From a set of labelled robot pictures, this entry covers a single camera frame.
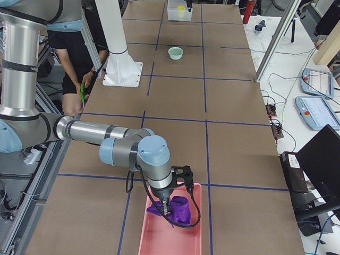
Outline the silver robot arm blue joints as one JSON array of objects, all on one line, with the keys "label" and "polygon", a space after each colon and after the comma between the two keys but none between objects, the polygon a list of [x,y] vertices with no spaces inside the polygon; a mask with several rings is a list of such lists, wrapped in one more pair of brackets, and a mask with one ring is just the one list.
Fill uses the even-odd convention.
[{"label": "silver robot arm blue joints", "polygon": [[3,23],[1,152],[47,141],[78,140],[100,146],[102,162],[144,171],[154,195],[176,185],[164,138],[151,130],[89,123],[35,108],[39,35],[43,29],[79,31],[80,1],[1,1]]}]

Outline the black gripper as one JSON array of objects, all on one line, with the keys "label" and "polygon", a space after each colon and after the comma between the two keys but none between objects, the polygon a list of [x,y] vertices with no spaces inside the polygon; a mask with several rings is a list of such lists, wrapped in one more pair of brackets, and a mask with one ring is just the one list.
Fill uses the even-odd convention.
[{"label": "black gripper", "polygon": [[169,214],[171,212],[170,196],[173,193],[173,187],[165,187],[162,189],[154,188],[154,196],[163,203],[163,213]]}]

